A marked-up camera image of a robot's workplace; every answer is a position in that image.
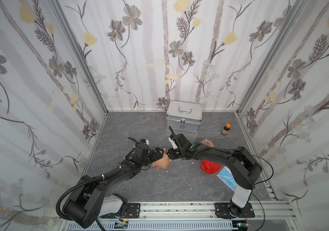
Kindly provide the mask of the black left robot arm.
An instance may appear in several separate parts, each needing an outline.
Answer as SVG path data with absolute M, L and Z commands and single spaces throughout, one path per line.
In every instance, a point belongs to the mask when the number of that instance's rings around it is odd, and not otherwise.
M 61 195 L 56 203 L 56 213 L 60 218 L 88 228 L 100 216 L 106 192 L 113 185 L 132 179 L 143 167 L 162 159 L 166 154 L 161 148 L 150 149 L 145 139 L 132 140 L 135 142 L 134 148 L 117 168 L 95 177 L 85 175 Z

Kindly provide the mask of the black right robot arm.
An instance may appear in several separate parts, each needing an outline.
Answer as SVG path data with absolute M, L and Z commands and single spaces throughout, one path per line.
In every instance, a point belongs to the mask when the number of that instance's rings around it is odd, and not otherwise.
M 236 182 L 236 189 L 229 203 L 215 204 L 215 215 L 223 219 L 253 218 L 249 199 L 263 170 L 256 160 L 258 156 L 250 154 L 242 146 L 236 149 L 223 149 L 200 142 L 191 143 L 183 134 L 175 134 L 172 127 L 169 127 L 169 130 L 171 131 L 169 141 L 173 145 L 167 153 L 170 159 L 206 160 L 230 169 Z

